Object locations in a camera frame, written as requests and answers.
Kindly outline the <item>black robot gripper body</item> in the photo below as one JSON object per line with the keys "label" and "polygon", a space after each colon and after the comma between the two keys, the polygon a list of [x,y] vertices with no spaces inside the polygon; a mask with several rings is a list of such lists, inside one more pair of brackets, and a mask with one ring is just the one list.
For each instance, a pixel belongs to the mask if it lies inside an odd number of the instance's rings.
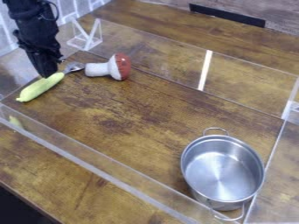
{"label": "black robot gripper body", "polygon": [[19,46],[36,53],[62,54],[62,45],[56,40],[60,15],[56,4],[50,0],[3,0],[3,3],[18,26],[14,35]]}

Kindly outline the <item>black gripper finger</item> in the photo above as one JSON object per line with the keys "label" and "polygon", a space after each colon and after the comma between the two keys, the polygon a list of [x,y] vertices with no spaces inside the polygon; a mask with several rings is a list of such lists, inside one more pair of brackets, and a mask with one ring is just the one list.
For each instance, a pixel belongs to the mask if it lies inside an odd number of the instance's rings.
{"label": "black gripper finger", "polygon": [[32,66],[34,68],[36,69],[38,72],[40,72],[40,66],[39,66],[39,61],[38,61],[38,56],[35,55],[35,51],[32,51],[31,49],[30,50],[26,50],[26,54],[28,56],[28,59],[30,61],[32,62]]}
{"label": "black gripper finger", "polygon": [[48,78],[52,74],[55,74],[59,70],[58,64],[62,62],[62,54],[58,55],[50,55],[43,54],[40,56],[40,75],[43,78]]}

